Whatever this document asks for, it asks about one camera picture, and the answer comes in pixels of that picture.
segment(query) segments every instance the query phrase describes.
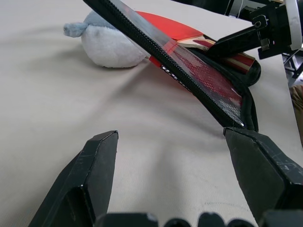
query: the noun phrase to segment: plush bird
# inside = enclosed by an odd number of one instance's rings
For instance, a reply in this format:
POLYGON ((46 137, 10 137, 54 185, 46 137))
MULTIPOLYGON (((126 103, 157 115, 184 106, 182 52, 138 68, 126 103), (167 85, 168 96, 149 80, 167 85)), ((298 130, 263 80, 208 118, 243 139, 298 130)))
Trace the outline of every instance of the plush bird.
POLYGON ((127 68, 139 64, 146 57, 143 51, 95 11, 91 11, 83 23, 65 24, 64 34, 73 38, 81 36, 84 51, 100 66, 127 68))

